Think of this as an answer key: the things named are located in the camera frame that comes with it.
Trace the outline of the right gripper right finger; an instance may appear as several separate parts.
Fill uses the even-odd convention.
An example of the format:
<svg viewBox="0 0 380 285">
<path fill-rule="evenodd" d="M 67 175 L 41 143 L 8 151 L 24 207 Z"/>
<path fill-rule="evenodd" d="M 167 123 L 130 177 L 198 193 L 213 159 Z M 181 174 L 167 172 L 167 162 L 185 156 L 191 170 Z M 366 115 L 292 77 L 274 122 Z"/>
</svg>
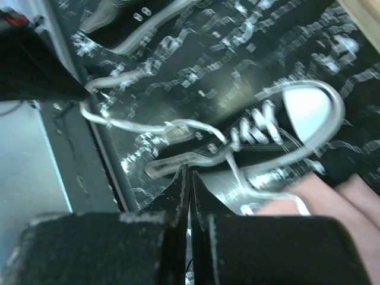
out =
<svg viewBox="0 0 380 285">
<path fill-rule="evenodd" d="M 324 216 L 239 216 L 190 175 L 195 284 L 369 284 L 348 231 Z"/>
</svg>

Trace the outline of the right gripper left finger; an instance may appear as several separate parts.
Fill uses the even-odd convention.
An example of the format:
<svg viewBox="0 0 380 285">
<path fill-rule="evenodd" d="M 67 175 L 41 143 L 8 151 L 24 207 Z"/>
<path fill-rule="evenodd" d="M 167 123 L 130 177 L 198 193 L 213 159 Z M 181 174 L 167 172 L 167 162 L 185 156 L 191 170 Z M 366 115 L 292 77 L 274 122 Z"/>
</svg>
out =
<svg viewBox="0 0 380 285">
<path fill-rule="evenodd" d="M 189 168 L 134 213 L 49 213 L 21 232 L 7 284 L 184 284 Z"/>
</svg>

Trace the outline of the wooden drying rack frame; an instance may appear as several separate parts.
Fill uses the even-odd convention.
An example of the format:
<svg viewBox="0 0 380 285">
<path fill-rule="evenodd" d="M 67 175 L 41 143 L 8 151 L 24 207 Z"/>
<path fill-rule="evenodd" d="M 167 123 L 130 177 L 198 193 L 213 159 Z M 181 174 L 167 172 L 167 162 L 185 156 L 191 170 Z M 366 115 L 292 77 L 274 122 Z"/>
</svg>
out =
<svg viewBox="0 0 380 285">
<path fill-rule="evenodd" d="M 348 14 L 379 52 L 380 15 L 379 0 L 339 0 Z"/>
</svg>

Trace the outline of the pink mario t-shirt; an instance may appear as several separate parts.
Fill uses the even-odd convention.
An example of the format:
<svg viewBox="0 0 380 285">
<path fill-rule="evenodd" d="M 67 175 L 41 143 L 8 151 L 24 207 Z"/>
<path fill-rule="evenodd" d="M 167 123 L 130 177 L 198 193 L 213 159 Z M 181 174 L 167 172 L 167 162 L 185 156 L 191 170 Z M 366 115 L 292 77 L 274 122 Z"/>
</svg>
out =
<svg viewBox="0 0 380 285">
<path fill-rule="evenodd" d="M 330 216 L 341 222 L 362 256 L 371 282 L 379 284 L 379 196 L 358 175 L 336 188 L 317 175 L 306 175 L 287 188 L 313 215 Z"/>
</svg>

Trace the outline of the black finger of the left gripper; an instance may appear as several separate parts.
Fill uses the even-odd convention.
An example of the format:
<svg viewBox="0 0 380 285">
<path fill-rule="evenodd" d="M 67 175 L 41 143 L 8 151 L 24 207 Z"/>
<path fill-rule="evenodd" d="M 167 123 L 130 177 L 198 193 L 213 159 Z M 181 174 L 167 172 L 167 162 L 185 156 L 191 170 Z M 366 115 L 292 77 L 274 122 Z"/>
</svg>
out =
<svg viewBox="0 0 380 285">
<path fill-rule="evenodd" d="M 30 28 L 1 32 L 1 101 L 77 101 L 90 93 Z"/>
</svg>

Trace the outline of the black sneaker with white laces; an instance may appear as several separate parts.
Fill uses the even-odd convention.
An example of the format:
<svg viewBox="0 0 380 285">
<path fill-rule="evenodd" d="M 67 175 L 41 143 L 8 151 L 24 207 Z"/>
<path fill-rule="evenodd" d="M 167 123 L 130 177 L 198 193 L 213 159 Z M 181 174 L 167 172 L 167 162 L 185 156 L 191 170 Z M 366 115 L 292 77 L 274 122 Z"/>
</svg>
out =
<svg viewBox="0 0 380 285">
<path fill-rule="evenodd" d="M 277 172 L 319 151 L 343 124 L 345 105 L 319 80 L 280 81 L 253 87 L 243 78 L 189 78 L 128 89 L 126 113 L 113 116 L 116 97 L 93 112 L 91 122 L 129 133 L 121 158 L 140 208 L 163 192 L 178 168 L 198 171 L 211 192 L 238 214 L 252 215 L 264 202 L 283 199 L 269 185 Z"/>
</svg>

